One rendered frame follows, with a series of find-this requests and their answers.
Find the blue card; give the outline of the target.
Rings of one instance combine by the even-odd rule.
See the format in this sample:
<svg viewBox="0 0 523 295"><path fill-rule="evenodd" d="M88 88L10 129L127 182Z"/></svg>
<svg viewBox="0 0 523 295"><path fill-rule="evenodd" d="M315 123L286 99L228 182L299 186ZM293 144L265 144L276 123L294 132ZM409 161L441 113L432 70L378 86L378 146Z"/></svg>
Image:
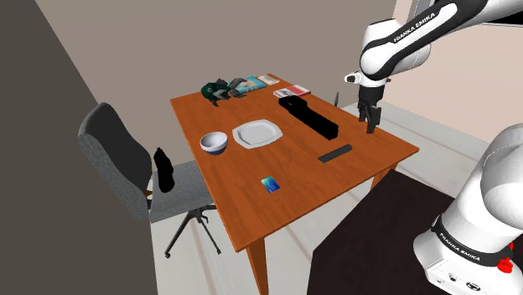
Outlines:
<svg viewBox="0 0 523 295"><path fill-rule="evenodd" d="M273 193L280 189L279 184L274 180L272 176L268 176L262 179L261 183L263 184L268 193Z"/></svg>

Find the blue book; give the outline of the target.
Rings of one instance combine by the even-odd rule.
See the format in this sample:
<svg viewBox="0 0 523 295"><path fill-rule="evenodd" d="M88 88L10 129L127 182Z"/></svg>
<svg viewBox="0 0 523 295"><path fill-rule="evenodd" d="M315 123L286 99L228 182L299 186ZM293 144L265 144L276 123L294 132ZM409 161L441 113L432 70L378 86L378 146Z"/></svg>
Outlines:
<svg viewBox="0 0 523 295"><path fill-rule="evenodd" d="M247 92L251 92L251 91L255 91L255 90L259 90L259 89L265 88L266 86L267 85L263 81L257 79L255 76L249 76L249 77L245 77L244 81L242 81L236 87L236 89L241 94L244 94L244 93L247 93Z"/></svg>

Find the dark robot stand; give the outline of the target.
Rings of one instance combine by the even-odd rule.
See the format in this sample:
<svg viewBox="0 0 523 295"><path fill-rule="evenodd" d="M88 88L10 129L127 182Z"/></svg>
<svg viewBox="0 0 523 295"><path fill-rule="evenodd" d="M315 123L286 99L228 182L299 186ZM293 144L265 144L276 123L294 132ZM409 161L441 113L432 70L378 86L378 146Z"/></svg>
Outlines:
<svg viewBox="0 0 523 295"><path fill-rule="evenodd" d="M314 249L307 295L448 295L413 251L452 197L391 170Z"/></svg>

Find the white square plate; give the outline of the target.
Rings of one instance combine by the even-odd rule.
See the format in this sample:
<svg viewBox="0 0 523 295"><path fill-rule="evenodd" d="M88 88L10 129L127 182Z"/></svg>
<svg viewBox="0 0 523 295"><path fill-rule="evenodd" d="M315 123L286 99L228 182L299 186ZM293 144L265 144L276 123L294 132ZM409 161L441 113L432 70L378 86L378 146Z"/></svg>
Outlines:
<svg viewBox="0 0 523 295"><path fill-rule="evenodd" d="M282 137L278 125L266 119L244 123L232 130L235 141L246 149L269 145Z"/></svg>

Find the white and blue bowl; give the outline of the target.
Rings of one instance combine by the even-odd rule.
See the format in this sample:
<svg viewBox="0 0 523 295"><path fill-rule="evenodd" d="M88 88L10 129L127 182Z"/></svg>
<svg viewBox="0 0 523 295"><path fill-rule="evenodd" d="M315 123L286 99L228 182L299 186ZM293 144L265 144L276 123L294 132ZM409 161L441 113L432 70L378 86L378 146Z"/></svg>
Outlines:
<svg viewBox="0 0 523 295"><path fill-rule="evenodd" d="M210 155L223 153L228 145L228 137L224 132L210 132L199 141L200 147Z"/></svg>

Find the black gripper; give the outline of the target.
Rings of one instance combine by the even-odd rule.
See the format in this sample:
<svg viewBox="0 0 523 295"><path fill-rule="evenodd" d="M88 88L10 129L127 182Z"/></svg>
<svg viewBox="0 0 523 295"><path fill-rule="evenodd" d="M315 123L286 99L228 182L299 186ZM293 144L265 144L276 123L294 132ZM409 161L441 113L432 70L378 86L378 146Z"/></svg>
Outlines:
<svg viewBox="0 0 523 295"><path fill-rule="evenodd" d="M385 85L377 87L359 86L359 121L365 122L367 120L366 132L368 134L372 134L375 127L381 122L381 108L375 105L383 98L384 89Z"/></svg>

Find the black bottle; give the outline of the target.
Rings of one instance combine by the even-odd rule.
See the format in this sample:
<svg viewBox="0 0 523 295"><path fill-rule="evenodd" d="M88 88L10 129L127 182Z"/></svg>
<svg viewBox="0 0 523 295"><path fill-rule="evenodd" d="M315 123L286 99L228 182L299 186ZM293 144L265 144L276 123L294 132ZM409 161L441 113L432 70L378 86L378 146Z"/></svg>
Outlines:
<svg viewBox="0 0 523 295"><path fill-rule="evenodd" d="M157 167L158 187L162 193L170 192L175 182L173 180L173 165L162 148L158 147L153 160Z"/></svg>

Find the black remote control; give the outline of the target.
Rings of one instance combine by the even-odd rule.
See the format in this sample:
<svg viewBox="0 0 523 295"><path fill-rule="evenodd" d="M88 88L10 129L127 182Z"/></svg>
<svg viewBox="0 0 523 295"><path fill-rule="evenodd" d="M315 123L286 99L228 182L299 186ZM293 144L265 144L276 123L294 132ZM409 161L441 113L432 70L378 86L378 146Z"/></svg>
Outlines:
<svg viewBox="0 0 523 295"><path fill-rule="evenodd" d="M350 144L345 144L342 147L338 147L335 150L325 153L324 155L318 157L318 160L322 163L327 163L345 153L348 153L352 150L352 146Z"/></svg>

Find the red and white book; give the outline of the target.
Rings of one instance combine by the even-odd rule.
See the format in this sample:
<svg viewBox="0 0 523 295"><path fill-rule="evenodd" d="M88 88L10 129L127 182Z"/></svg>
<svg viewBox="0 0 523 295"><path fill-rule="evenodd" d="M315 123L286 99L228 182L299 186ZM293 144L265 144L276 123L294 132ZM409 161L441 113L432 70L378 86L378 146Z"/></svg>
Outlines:
<svg viewBox="0 0 523 295"><path fill-rule="evenodd" d="M280 90L276 90L273 92L273 95L282 98L286 96L305 96L310 94L311 91L300 86L300 85L291 85L285 88L282 88Z"/></svg>

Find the green fish figure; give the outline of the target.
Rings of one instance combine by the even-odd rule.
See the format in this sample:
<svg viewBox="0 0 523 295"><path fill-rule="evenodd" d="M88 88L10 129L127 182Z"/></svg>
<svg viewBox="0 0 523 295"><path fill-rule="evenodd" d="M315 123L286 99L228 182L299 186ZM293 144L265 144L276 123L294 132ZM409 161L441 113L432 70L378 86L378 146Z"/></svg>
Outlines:
<svg viewBox="0 0 523 295"><path fill-rule="evenodd" d="M216 82L205 84L200 92L205 99L218 107L217 101L228 100L231 96L243 97L243 95L236 89L236 87L242 82L246 82L246 79L235 78L231 82L226 82L219 78Z"/></svg>

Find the grey office chair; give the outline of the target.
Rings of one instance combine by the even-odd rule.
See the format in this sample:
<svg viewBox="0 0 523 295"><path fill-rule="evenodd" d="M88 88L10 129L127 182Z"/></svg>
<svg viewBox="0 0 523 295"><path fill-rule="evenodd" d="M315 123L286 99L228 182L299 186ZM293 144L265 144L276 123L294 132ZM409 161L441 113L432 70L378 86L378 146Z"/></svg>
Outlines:
<svg viewBox="0 0 523 295"><path fill-rule="evenodd" d="M195 161L173 165L175 185L162 193L158 187L153 155L126 129L115 109L98 104L80 124L78 141L98 173L122 203L138 219L152 223L184 214L184 220L164 252L170 251L190 220L202 226L209 222L206 210L214 210L214 200Z"/></svg>

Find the orange wooden table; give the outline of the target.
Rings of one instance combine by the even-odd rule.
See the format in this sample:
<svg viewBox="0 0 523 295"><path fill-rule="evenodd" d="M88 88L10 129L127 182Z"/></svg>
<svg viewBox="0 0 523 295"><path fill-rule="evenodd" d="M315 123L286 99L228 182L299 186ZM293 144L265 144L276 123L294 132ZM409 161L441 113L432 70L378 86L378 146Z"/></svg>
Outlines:
<svg viewBox="0 0 523 295"><path fill-rule="evenodd" d="M367 180L378 184L389 170L419 150L381 129L368 134L357 116L313 94L305 95L310 109L339 126L335 139L325 139L278 104L273 92L289 85L279 80L242 98L220 101L218 107L199 92L170 101L231 244L235 251L248 255L260 295L269 295L267 236ZM199 145L210 132L230 136L235 127L259 119L278 125L282 137L254 149L231 139L216 156ZM345 144L352 146L350 152L327 163L318 160ZM267 192L261 180L268 176L279 184L279 190Z"/></svg>

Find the long black box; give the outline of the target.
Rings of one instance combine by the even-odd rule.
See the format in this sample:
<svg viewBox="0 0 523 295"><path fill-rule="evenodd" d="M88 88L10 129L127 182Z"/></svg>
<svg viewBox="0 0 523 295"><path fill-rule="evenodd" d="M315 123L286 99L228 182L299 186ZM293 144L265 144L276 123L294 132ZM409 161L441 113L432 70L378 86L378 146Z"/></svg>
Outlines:
<svg viewBox="0 0 523 295"><path fill-rule="evenodd" d="M332 140L339 135L339 126L310 109L308 103L300 96L281 97L278 99L278 104L326 139Z"/></svg>

